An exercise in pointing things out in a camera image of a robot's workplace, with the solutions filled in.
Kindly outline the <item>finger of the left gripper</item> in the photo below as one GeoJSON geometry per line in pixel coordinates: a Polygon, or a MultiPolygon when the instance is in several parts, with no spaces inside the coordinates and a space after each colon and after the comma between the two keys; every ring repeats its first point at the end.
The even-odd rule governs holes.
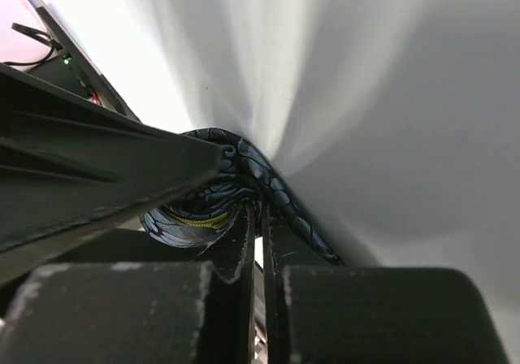
{"type": "Polygon", "coordinates": [[[211,179],[217,145],[1,68],[1,281],[211,179]]]}

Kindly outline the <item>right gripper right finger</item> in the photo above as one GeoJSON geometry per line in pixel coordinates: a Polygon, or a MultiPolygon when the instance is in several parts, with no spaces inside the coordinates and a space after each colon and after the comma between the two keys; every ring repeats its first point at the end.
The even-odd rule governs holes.
{"type": "Polygon", "coordinates": [[[271,363],[506,363],[486,303],[463,272],[331,266],[262,213],[271,363]]]}

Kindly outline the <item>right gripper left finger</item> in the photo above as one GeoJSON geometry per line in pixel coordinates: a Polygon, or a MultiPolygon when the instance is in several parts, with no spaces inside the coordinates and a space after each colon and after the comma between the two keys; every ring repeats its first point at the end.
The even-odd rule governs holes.
{"type": "Polygon", "coordinates": [[[248,363],[255,217],[249,207],[198,262],[56,263],[17,291],[4,363],[248,363]]]}

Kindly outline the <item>navy floral patterned tie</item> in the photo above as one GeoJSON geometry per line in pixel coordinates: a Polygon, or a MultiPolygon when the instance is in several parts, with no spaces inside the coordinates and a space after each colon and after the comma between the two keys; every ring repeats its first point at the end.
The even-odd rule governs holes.
{"type": "Polygon", "coordinates": [[[274,206],[296,236],[334,266],[344,264],[299,207],[281,175],[244,137],[222,128],[200,128],[182,134],[221,149],[218,173],[180,199],[140,215],[154,240],[177,249],[208,249],[227,235],[243,206],[253,208],[257,223],[274,206]]]}

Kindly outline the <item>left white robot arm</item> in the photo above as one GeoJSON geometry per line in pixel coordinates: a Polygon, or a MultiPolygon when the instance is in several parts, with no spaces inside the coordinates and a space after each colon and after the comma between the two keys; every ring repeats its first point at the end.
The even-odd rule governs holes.
{"type": "Polygon", "coordinates": [[[104,99],[1,67],[1,281],[211,179],[218,146],[144,125],[45,6],[59,58],[104,99]]]}

